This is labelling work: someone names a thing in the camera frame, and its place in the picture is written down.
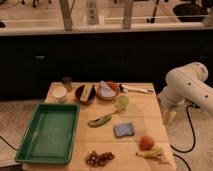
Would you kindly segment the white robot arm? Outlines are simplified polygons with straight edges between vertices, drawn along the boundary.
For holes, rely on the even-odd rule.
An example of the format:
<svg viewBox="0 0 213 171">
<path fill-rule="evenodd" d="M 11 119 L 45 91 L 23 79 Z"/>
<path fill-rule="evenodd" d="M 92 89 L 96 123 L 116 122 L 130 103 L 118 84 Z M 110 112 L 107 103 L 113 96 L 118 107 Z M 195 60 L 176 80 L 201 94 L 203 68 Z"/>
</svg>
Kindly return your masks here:
<svg viewBox="0 0 213 171">
<path fill-rule="evenodd" d="M 174 120 L 174 108 L 185 100 L 213 114 L 213 88 L 205 84 L 207 78 L 208 69 L 200 62 L 174 68 L 166 74 L 166 86 L 157 95 L 164 125 L 169 125 Z"/>
</svg>

